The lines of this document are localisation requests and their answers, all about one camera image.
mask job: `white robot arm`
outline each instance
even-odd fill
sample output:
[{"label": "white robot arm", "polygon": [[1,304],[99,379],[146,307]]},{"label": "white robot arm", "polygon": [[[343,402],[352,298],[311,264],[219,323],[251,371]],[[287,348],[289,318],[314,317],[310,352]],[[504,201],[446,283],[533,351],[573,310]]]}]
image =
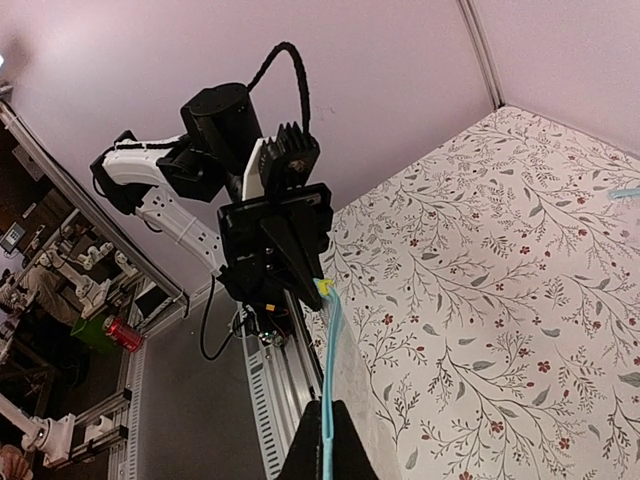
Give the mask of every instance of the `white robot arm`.
[{"label": "white robot arm", "polygon": [[153,142],[123,140],[105,154],[103,168],[118,185],[151,186],[135,208],[135,215],[185,248],[217,277],[224,263],[220,236],[177,202],[177,195],[157,166],[158,160],[167,157],[179,142],[180,137]]},{"label": "white robot arm", "polygon": [[87,249],[86,253],[78,255],[78,258],[76,260],[80,263],[80,265],[83,266],[86,271],[90,271],[93,269],[93,267],[96,266],[97,263],[99,263],[112,251],[113,243],[111,242],[103,243],[100,248],[94,247],[92,245]]},{"label": "white robot arm", "polygon": [[75,416],[67,415],[61,420],[29,417],[22,410],[0,394],[0,414],[13,423],[23,433],[22,448],[27,452],[44,452],[44,464],[55,467],[69,458]]}]

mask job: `gray floor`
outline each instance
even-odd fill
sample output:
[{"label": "gray floor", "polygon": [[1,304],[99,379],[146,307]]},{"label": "gray floor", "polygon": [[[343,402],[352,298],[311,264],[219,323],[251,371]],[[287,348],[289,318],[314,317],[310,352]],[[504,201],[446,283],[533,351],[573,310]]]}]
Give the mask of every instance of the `gray floor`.
[{"label": "gray floor", "polygon": [[[235,302],[222,293],[206,336],[213,354],[228,333]],[[198,346],[203,307],[147,344],[139,480],[262,480],[240,340],[213,363]]]}]

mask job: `red can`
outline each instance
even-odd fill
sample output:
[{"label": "red can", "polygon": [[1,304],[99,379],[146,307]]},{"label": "red can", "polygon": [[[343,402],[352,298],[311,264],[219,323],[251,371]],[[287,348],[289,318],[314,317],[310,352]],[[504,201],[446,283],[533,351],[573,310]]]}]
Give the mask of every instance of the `red can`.
[{"label": "red can", "polygon": [[104,321],[102,329],[107,337],[131,353],[137,351],[142,346],[142,342],[144,342],[144,338],[140,333],[128,325],[122,318],[116,317],[115,315],[111,315]]}]

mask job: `green object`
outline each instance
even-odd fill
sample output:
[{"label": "green object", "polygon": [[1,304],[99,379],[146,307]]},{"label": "green object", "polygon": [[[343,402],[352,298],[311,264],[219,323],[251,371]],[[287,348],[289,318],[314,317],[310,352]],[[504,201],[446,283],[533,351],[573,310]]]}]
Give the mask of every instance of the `green object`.
[{"label": "green object", "polygon": [[104,314],[98,314],[89,320],[80,317],[71,330],[71,336],[82,340],[100,353],[109,353],[116,347],[116,344],[102,330],[102,324],[106,319],[107,316]]}]

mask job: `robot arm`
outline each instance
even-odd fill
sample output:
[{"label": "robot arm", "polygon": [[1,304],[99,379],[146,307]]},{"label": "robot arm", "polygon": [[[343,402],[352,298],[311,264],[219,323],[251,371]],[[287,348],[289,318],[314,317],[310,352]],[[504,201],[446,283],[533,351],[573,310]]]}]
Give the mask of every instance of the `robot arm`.
[{"label": "robot arm", "polygon": [[[236,300],[284,305],[286,289],[320,309],[313,279],[323,276],[333,211],[325,185],[305,186],[316,140],[297,124],[263,138],[237,83],[201,91],[181,114],[186,135],[140,142],[125,132],[92,164],[104,196],[196,256]],[[233,203],[218,212],[218,235],[178,198],[211,202],[222,188]]]},{"label": "robot arm", "polygon": [[67,415],[61,420],[29,417],[0,394],[0,414],[23,433],[22,448],[27,452],[40,450],[45,454],[45,465],[55,467],[69,458],[75,416]]}]

